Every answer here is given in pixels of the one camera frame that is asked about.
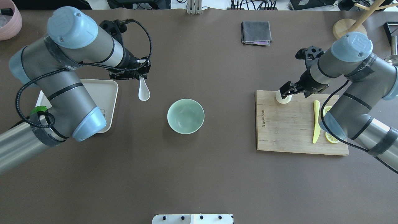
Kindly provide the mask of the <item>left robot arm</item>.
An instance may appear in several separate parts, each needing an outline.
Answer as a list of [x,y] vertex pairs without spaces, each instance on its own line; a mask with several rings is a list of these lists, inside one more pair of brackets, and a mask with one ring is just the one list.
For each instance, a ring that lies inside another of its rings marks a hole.
[[[44,37],[10,59],[10,71],[23,84],[15,99],[21,122],[1,134],[1,174],[68,138],[81,142],[105,128],[106,119],[78,78],[77,69],[94,66],[106,69],[114,80],[135,78],[139,81],[139,99],[150,98],[145,80],[152,44],[147,57],[135,57],[124,46],[121,35],[130,23],[138,21],[103,21],[98,25],[82,11],[64,6],[48,19]],[[20,101],[31,85],[41,89],[51,108],[33,109],[26,117]]]

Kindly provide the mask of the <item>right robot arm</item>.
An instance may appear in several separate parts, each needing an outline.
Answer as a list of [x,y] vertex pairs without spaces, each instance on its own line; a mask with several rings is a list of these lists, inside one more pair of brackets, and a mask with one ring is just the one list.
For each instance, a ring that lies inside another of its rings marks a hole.
[[344,77],[346,90],[329,111],[320,114],[320,128],[397,173],[397,129],[369,114],[380,100],[397,98],[397,67],[374,54],[372,41],[361,32],[343,35],[328,50],[300,49],[295,57],[305,61],[306,71],[297,82],[280,87],[277,100],[287,103],[291,95],[322,93],[336,78]]

